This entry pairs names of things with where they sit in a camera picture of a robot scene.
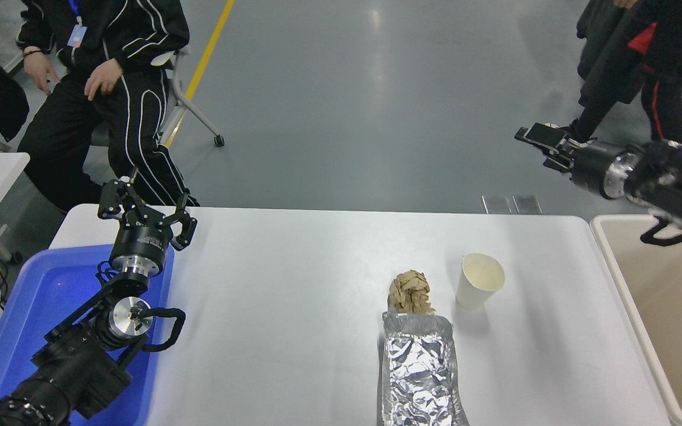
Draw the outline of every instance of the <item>plastic bin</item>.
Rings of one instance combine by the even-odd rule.
[[[112,246],[59,248],[41,251],[28,259],[0,320],[0,399],[14,391],[36,367],[33,354],[46,344],[44,335],[99,291],[96,265],[109,258]],[[143,299],[152,307],[165,306],[173,269],[173,251],[168,250],[165,269],[151,278]],[[167,336],[163,322],[155,319],[149,330],[151,343]],[[111,353],[113,358],[122,350]],[[139,426],[146,422],[157,366],[156,353],[136,356],[127,371],[133,376],[128,388],[89,421],[76,412],[70,424],[80,426]]]
[[[646,215],[605,215],[591,227],[636,331],[668,415],[682,425],[682,243],[650,246]],[[670,228],[659,237],[676,232]]]

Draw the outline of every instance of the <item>black pants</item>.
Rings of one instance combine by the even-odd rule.
[[[91,135],[106,121],[110,130],[109,164],[118,176],[137,167],[135,189],[152,205],[174,205],[189,193],[167,147],[159,143],[159,127],[168,99],[162,70],[127,73],[107,96],[90,102],[83,94],[88,75],[71,72],[60,81],[36,113],[18,151],[28,153],[25,172],[36,188],[62,210],[97,203],[102,186],[83,172]],[[198,205],[189,198],[190,205]]]
[[[646,57],[628,51],[628,41],[652,22],[657,22],[657,27]],[[620,55],[606,64],[603,79],[622,81],[620,86],[625,87],[630,71],[641,66],[646,73],[641,103],[652,127],[652,140],[682,143],[682,0],[645,0],[623,38],[618,46]],[[574,124],[574,137],[588,140],[615,105],[620,86],[612,86],[615,90],[598,93],[589,102]]]

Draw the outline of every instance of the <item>foil tray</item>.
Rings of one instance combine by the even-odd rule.
[[[384,426],[469,426],[459,400],[452,324],[384,312]]]

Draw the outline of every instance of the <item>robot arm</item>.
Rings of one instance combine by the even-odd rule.
[[[144,204],[130,183],[105,184],[98,216],[120,222],[109,259],[117,273],[46,334],[46,345],[32,358],[36,372],[0,400],[0,426],[64,426],[73,410],[91,418],[130,384],[125,369],[140,351],[162,351],[176,342],[184,312],[151,308],[140,296],[149,278],[162,272],[168,245],[181,250],[191,242],[197,219],[185,205],[184,195],[166,217]],[[173,235],[171,225],[178,222],[182,232]],[[152,317],[175,318],[170,337],[159,345],[146,343]],[[122,348],[117,360],[108,355]]]
[[[539,149],[543,165],[567,175],[577,186],[605,199],[626,197],[650,209],[658,224],[641,235],[644,243],[671,246],[682,234],[658,238],[669,224],[682,230],[682,145],[672,141],[647,146],[617,146],[598,140],[577,143],[556,126],[521,127],[514,138]]]

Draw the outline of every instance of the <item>paper cup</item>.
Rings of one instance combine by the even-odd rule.
[[[504,286],[504,269],[496,259],[481,253],[462,257],[462,274],[457,286],[457,303],[469,311],[479,309]]]

